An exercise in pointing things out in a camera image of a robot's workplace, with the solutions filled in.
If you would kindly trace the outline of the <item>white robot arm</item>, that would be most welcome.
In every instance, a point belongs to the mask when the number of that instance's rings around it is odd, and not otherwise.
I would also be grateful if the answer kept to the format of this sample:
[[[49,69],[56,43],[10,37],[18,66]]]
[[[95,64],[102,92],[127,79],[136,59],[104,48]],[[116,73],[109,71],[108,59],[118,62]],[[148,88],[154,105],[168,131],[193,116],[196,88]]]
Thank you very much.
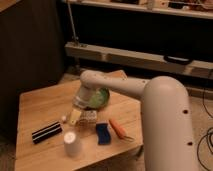
[[[82,72],[80,82],[74,98],[80,108],[99,88],[140,101],[146,171],[199,171],[189,95],[181,82],[169,76],[111,77],[92,70]]]

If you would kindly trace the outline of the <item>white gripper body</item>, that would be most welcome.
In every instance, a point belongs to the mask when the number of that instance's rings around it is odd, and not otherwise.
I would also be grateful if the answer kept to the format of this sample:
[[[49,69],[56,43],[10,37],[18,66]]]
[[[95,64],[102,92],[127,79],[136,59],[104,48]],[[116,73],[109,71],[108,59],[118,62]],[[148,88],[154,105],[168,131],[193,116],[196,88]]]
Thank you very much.
[[[73,99],[73,104],[81,109],[85,109],[95,92],[96,89],[90,89],[81,85]]]

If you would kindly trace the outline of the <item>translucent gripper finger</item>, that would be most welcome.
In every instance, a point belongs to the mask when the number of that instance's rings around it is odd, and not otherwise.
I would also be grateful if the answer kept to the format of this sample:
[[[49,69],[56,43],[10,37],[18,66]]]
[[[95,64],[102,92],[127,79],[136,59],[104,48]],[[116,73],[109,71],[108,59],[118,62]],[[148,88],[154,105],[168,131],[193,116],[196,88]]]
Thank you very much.
[[[86,110],[84,111],[79,119],[81,125],[84,124],[95,124],[97,122],[97,111],[96,110]]]

